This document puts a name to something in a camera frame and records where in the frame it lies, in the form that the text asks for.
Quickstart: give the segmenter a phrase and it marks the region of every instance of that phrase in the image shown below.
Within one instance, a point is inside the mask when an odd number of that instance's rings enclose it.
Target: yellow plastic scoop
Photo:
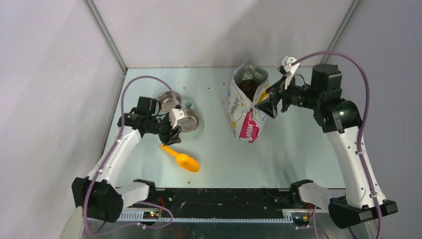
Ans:
[[[193,173],[196,173],[201,169],[201,166],[199,165],[199,163],[193,158],[189,157],[187,154],[178,153],[172,150],[170,147],[165,146],[163,144],[161,145],[161,148],[167,153],[169,153],[171,156],[175,157],[177,164],[181,166],[182,168],[188,171],[191,171]]]

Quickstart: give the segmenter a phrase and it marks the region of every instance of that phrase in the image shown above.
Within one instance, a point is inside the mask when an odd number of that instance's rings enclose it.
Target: white tabletop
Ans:
[[[161,150],[158,136],[146,134],[127,159],[117,185],[144,179],[155,182],[157,187],[288,188],[292,182],[312,179],[323,187],[344,188],[334,150],[315,122],[312,110],[290,106],[286,113],[266,121],[255,142],[234,138],[226,112],[234,69],[129,69],[125,85],[137,76],[155,76],[196,104],[205,122],[204,131],[193,141],[171,147],[195,158],[201,170],[191,173],[179,167],[174,158]],[[276,69],[265,69],[270,84],[281,78]],[[311,72],[310,68],[299,69],[308,83]],[[125,96],[125,112],[136,106],[139,96],[156,98],[164,91],[167,88],[152,79],[134,82]],[[118,106],[107,144],[115,135],[120,114]]]

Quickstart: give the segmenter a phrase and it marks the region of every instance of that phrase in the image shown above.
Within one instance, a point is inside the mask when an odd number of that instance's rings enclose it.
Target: open food bag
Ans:
[[[268,93],[268,72],[249,59],[233,75],[227,95],[227,112],[237,139],[253,142],[262,131],[267,115],[255,109]]]

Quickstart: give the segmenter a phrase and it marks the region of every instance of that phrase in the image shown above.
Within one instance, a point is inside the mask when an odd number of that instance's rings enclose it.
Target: white wall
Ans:
[[[0,238],[58,238],[121,71],[81,0],[0,3]]]
[[[128,67],[149,67],[238,66],[249,57],[275,66],[325,50],[352,1],[95,2]]]
[[[399,212],[384,218],[387,238],[422,238],[422,1],[363,1],[337,51],[366,70],[371,101],[365,130],[372,167]],[[346,99],[363,112],[364,86],[353,65],[330,58],[343,72]]]

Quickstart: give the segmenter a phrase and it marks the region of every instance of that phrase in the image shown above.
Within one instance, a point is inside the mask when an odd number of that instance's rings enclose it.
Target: metal frame edge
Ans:
[[[125,79],[126,79],[126,73],[123,73],[122,77],[120,79],[118,89],[117,89],[117,94],[116,94],[116,98],[114,100],[113,108],[112,108],[111,113],[110,113],[110,118],[108,119],[108,123],[107,123],[107,129],[108,130],[106,131],[106,134],[104,135],[103,142],[102,142],[103,145],[102,145],[102,148],[101,148],[101,151],[100,151],[100,155],[98,156],[98,160],[101,158],[101,156],[104,153],[104,150],[106,149],[105,146],[107,144],[107,139],[108,139],[108,136],[110,134],[109,129],[111,128],[111,124],[113,123],[114,114],[117,110],[117,105],[118,105],[118,102],[119,102],[119,99],[120,99],[120,95],[121,95],[121,91],[123,89]]]
[[[119,67],[121,68],[122,72],[125,74],[127,72],[127,66],[124,63],[124,60],[114,42],[110,32],[107,29],[106,24],[104,23],[103,18],[101,17],[100,12],[97,9],[97,6],[94,3],[94,0],[84,0],[85,6],[87,7],[88,11],[90,12],[95,24],[97,25],[98,29],[100,30],[101,35],[104,38],[107,46],[109,47],[111,53],[113,54],[114,58],[116,59]]]
[[[341,21],[340,25],[338,26],[337,31],[334,34],[334,37],[332,38],[330,44],[328,45],[327,51],[333,51],[343,35],[345,29],[350,23],[350,20],[353,18],[354,14],[356,13],[356,10],[358,9],[360,3],[362,0],[353,0],[352,3],[349,6],[349,9],[346,12],[346,15],[344,15],[343,20]],[[330,55],[324,55],[324,57],[321,59],[321,63],[327,63]]]

